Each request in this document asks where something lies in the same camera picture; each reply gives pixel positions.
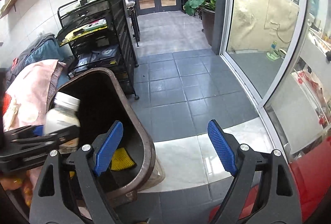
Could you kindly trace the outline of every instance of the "white bottle cap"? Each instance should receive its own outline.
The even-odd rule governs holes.
[[[54,103],[78,111],[80,100],[63,92],[57,92]]]

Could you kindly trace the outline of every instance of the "yellow mesh sponge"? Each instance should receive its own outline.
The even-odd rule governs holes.
[[[125,148],[117,149],[112,157],[112,171],[121,171],[134,166],[135,163],[130,158]]]

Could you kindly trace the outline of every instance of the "potted plant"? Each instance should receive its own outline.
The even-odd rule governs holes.
[[[214,32],[215,6],[216,0],[188,0],[184,5],[185,12],[190,16],[195,16],[197,10],[201,10],[202,26],[209,45]]]

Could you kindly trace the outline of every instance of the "white door frame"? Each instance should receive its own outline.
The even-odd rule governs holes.
[[[236,62],[231,58],[231,56],[227,53],[226,48],[229,42],[230,30],[231,30],[231,21],[232,21],[232,12],[233,12],[233,3],[234,0],[226,0],[225,3],[225,14],[224,14],[224,27],[223,27],[223,34],[221,39],[221,47],[219,54],[226,62],[226,64],[230,67],[231,71],[237,77],[238,81],[240,82],[241,86],[243,87],[245,93],[251,100],[252,104],[254,105],[255,109],[257,110],[271,140],[272,145],[274,148],[277,148],[282,151],[284,154],[282,143],[278,137],[278,134],[272,124],[266,110],[264,109],[264,105],[270,99],[274,91],[276,90],[277,86],[279,85],[281,79],[283,78],[288,66],[290,65],[291,61],[293,61],[293,55],[297,49],[297,45],[299,42],[299,38],[302,33],[303,25],[305,23],[305,14],[307,10],[307,0],[299,0],[299,13],[297,17],[297,23],[294,28],[293,36],[286,54],[286,57],[283,60],[280,69],[273,80],[271,86],[269,87],[265,96],[261,97],[258,91],[255,89],[249,78],[245,75],[243,70],[236,64]]]

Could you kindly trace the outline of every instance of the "white bottle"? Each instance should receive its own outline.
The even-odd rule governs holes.
[[[80,100],[63,92],[57,92],[55,95],[55,107],[46,114],[46,123],[43,129],[43,135],[58,131],[60,129],[76,125],[80,127],[75,112],[78,111]],[[66,142],[59,147],[61,154],[71,153],[77,150],[78,138]]]

